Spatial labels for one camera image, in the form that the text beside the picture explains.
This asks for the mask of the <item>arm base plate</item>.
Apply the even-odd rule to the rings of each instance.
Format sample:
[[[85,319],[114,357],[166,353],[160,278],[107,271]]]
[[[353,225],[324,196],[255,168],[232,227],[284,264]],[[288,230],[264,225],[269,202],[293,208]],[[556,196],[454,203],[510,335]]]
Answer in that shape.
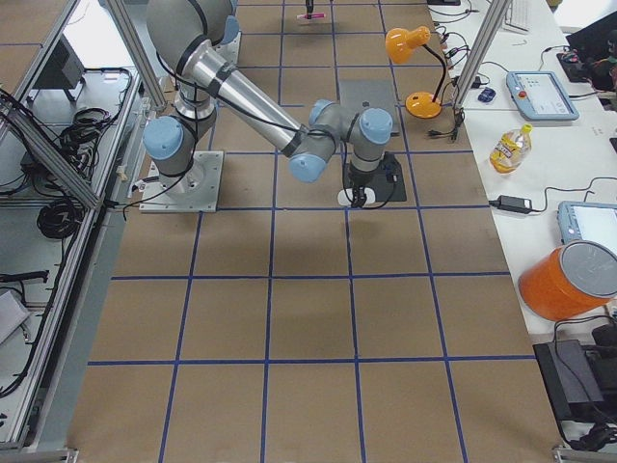
[[[192,168],[183,178],[161,176],[158,166],[150,162],[149,174],[157,180],[143,188],[144,213],[215,212],[225,154],[221,150],[196,151]]]

